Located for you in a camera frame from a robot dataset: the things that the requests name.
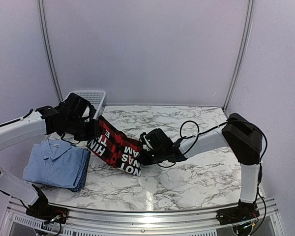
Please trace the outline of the light blue shirt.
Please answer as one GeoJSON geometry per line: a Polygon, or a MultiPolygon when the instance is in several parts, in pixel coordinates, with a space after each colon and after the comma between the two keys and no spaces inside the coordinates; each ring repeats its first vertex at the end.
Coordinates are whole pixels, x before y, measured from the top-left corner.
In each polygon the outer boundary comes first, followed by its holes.
{"type": "Polygon", "coordinates": [[[34,144],[23,179],[52,187],[74,188],[90,151],[61,140],[34,144]]]}

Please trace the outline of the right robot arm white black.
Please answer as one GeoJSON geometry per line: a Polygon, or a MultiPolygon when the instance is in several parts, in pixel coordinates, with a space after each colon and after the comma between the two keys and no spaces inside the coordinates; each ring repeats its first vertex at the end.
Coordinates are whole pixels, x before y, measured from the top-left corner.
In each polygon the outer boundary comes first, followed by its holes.
{"type": "Polygon", "coordinates": [[[239,114],[232,113],[224,123],[196,135],[180,136],[175,142],[160,128],[142,133],[140,142],[147,148],[140,155],[144,166],[182,162],[207,151],[230,147],[241,167],[241,193],[234,216],[244,220],[256,209],[268,141],[259,127],[239,114]]]}

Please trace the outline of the red black plaid shirt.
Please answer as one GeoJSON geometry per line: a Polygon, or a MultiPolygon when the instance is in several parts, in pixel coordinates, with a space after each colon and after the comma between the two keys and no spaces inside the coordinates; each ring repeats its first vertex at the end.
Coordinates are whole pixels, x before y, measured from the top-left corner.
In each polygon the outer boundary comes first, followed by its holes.
{"type": "Polygon", "coordinates": [[[103,116],[98,117],[99,136],[87,142],[87,148],[107,165],[134,176],[141,176],[140,141],[127,137],[103,116]]]}

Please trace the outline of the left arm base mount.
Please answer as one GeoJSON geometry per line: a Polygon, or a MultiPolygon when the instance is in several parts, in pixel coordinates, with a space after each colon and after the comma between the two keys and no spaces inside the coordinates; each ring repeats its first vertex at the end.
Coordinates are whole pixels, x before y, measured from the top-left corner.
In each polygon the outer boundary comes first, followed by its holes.
{"type": "Polygon", "coordinates": [[[65,224],[68,217],[68,209],[53,205],[30,206],[26,210],[26,215],[51,222],[65,224]]]}

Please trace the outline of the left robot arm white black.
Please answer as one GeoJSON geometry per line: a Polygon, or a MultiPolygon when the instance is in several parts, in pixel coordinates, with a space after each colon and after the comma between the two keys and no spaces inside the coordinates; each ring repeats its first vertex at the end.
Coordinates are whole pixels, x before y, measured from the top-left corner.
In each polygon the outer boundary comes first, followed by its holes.
{"type": "MultiPolygon", "coordinates": [[[[0,124],[0,152],[25,140],[58,133],[71,134],[76,141],[88,141],[96,137],[99,112],[92,106],[68,108],[64,105],[38,108],[24,117],[0,124]]],[[[23,201],[42,219],[52,215],[52,207],[45,195],[0,167],[0,191],[23,201]]]]}

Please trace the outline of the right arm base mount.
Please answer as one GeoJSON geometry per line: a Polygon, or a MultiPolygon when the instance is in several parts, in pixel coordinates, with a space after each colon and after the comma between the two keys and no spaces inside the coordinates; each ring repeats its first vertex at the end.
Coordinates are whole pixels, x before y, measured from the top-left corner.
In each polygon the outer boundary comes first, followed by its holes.
{"type": "Polygon", "coordinates": [[[236,206],[218,210],[216,219],[219,221],[220,225],[227,225],[257,219],[259,216],[260,213],[257,208],[247,209],[236,206]]]}

